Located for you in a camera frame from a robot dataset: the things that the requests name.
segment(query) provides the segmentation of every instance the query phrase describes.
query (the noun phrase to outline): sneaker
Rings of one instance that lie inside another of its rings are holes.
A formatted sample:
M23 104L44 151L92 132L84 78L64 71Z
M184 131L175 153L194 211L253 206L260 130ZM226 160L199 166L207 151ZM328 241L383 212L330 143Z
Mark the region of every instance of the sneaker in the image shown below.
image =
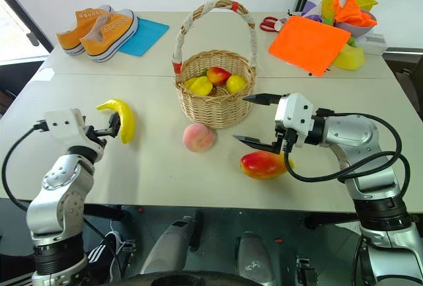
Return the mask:
M99 17L81 43L88 56L101 63L109 60L137 31L138 18L128 9Z
M97 9L86 9L84 11L75 12L77 18L77 26L73 30L64 33L57 33L59 44L69 55L79 55L85 51L84 46L79 40L87 35L93 28L98 17L113 13L110 5L102 5Z

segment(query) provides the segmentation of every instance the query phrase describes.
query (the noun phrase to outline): yellow object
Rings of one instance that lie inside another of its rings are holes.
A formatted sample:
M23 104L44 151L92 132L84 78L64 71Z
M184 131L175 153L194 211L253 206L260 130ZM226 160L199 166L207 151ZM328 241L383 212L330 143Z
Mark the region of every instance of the yellow object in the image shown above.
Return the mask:
M189 89L200 96L207 96L213 89L212 83L207 77L198 77L196 79L197 80L191 83Z
M226 88L229 93L241 91L247 85L247 80L243 76L232 75L226 81Z
M80 38L84 37L93 28L98 17L110 14L102 9L85 9L75 12L77 26L70 31L57 33L59 44L64 50L72 50L81 44Z
M356 0L361 9L370 11L371 8L377 4L376 0ZM322 17L324 19L334 18L334 9L332 7L333 0L323 0L322 1Z
M338 56L333 61L333 64L339 68L347 70L355 70L364 65L364 51L362 48L351 47L346 44Z
M188 79L184 82L185 88L189 89L191 88L192 84L198 79L199 77L192 77L191 79Z
M111 109L119 113L120 118L120 139L123 144L132 140L135 133L135 116L131 108L122 100L110 99L97 106L97 110Z
M129 30L132 21L132 17L118 13L107 17L105 24L98 25L99 30L97 33L100 35L99 38L96 40L81 38L81 43L85 47L87 54L91 56L103 54Z

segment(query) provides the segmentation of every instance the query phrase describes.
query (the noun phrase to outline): wicker basket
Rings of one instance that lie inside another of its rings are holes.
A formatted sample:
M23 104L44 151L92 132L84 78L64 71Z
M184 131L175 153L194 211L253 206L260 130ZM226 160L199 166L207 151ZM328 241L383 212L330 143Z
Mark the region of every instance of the wicker basket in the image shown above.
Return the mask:
M231 9L238 13L248 24L250 30L249 59L227 50L211 50L192 56L182 64L182 44L184 36L192 23L213 8ZM206 124L212 128L222 128L241 121L250 110L250 103L243 97L252 94L256 77L256 33L254 20L249 12L237 2L231 0L215 0L207 2L190 13L182 25L176 38L173 53L175 85L182 111L194 122ZM234 94L229 94L226 87L214 87L208 96L194 94L184 86L184 82L192 77L198 77L205 69L220 67L233 75L241 75L247 80L245 88Z

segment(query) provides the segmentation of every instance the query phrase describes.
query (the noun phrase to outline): yellow banana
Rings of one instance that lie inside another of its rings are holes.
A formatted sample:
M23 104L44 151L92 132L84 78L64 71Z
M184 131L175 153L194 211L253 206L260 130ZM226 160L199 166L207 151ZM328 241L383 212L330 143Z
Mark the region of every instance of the yellow banana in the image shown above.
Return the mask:
M111 109L119 113L120 118L120 139L123 144L130 142L135 132L135 117L131 108L122 100L110 99L97 106L97 110Z

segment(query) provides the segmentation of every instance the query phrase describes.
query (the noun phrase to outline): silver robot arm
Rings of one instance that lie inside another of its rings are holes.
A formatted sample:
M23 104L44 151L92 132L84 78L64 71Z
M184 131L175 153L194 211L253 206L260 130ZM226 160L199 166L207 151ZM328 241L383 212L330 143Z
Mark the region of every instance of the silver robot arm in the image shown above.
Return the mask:
M34 245L35 286L88 285L87 257L83 251L84 202L93 186L94 163L103 155L106 140L115 137L120 121L114 114L109 129L85 126L78 109L48 112L46 126L67 151L44 176L31 202L26 222Z
M326 109L318 109L313 115L313 105L301 94L256 94L245 97L245 100L278 105L275 116L276 142L267 145L258 139L235 135L255 149L273 153L283 150L288 157L294 144L296 147L302 147L304 143L320 145L332 150L341 170L381 152L377 127L366 116L336 115ZM348 173L365 175L338 177L345 183L360 219L365 242L360 250L362 277L367 285L421 285L423 244L416 225L406 211L393 168L389 166L378 172L365 173L387 162L386 156L380 156ZM306 182L336 178L329 177L331 175L320 179L306 178L290 168L288 171Z

